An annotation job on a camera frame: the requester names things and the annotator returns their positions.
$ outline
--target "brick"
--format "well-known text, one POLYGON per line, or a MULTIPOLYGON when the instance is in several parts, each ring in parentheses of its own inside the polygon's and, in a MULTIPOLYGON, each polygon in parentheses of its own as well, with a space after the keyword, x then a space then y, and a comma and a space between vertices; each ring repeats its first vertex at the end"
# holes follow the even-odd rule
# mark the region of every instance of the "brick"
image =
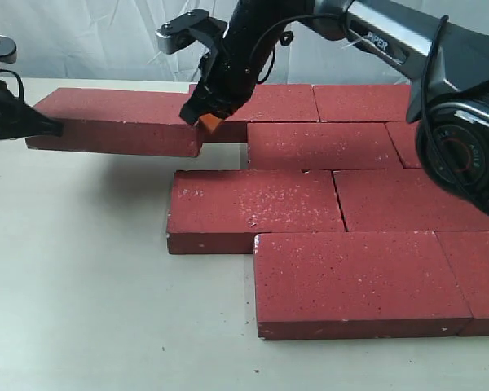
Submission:
POLYGON ((251 169, 402 169, 384 124, 249 124, 251 169))
POLYGON ((35 105, 64 136, 27 138, 30 149, 197 157, 202 135, 179 118, 187 94, 60 88, 35 105))
POLYGON ((405 121, 409 85, 314 86, 322 122, 405 121))
POLYGON ((454 336, 471 319, 431 232, 264 234, 253 261, 267 340, 454 336))
POLYGON ((416 127, 417 124, 407 122, 389 122, 386 124, 390 132, 394 147, 399 153, 400 160, 405 169, 420 169, 422 164, 416 154, 416 127))
POLYGON ((421 169, 334 173, 349 231, 489 231, 489 217, 421 169))
MULTIPOLYGON (((190 85, 190 92, 195 85, 190 85)), ((319 122, 319 112, 311 85, 261 84, 252 98, 206 143, 247 143, 247 124, 250 122, 319 122)))
POLYGON ((171 254, 251 254, 263 232, 344 231, 329 172, 180 171, 167 226, 171 254))
POLYGON ((441 232, 441 245, 474 320, 461 336, 489 336, 489 232, 441 232))

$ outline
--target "white backdrop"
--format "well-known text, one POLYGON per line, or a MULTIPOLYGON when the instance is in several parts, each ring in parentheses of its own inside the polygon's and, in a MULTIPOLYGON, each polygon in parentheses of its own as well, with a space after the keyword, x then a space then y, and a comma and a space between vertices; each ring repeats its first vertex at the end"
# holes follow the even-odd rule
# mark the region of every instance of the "white backdrop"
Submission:
MULTIPOLYGON (((19 47, 22 77, 192 81, 204 48, 163 55, 154 31, 192 8, 229 20, 237 0, 0 0, 0 33, 19 47)), ((453 23, 489 33, 489 0, 399 0, 453 23)), ((280 47, 276 83, 400 83, 395 71, 347 42, 328 42, 300 24, 280 47)))

